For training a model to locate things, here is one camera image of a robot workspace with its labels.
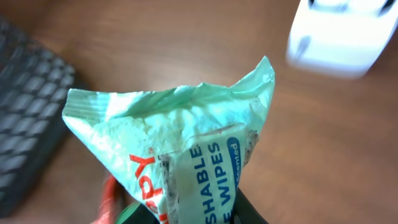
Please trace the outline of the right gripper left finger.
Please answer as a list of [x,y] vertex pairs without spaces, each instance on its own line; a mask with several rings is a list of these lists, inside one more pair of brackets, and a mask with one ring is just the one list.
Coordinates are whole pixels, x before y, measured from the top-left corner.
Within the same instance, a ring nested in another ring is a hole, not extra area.
[[156,217],[144,206],[140,205],[126,224],[159,224]]

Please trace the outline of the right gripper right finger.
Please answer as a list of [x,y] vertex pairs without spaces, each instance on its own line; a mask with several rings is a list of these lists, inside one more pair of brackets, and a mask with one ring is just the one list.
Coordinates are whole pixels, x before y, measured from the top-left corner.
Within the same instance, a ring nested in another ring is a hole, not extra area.
[[241,189],[236,193],[230,224],[269,224],[254,208]]

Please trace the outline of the chicken seasoning jar green lid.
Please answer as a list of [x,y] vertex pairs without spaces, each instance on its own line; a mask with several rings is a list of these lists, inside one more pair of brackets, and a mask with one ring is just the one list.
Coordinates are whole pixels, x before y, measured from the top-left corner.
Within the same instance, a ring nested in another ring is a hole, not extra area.
[[132,217],[134,212],[141,204],[139,202],[133,202],[128,205],[117,217],[115,224],[126,224],[127,220]]

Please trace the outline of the long red sachet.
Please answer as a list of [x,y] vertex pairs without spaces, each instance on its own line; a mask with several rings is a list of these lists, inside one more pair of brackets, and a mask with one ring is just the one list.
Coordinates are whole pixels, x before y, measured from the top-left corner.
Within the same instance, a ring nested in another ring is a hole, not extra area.
[[117,218],[116,186],[117,180],[110,175],[104,183],[98,217],[91,224],[115,224]]

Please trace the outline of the mint tissue pack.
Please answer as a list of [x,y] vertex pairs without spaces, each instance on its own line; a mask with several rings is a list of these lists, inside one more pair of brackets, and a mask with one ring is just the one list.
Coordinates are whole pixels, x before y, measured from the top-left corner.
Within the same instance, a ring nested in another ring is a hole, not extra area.
[[130,93],[72,88],[62,118],[159,222],[230,223],[274,86],[275,71],[263,58],[232,86]]

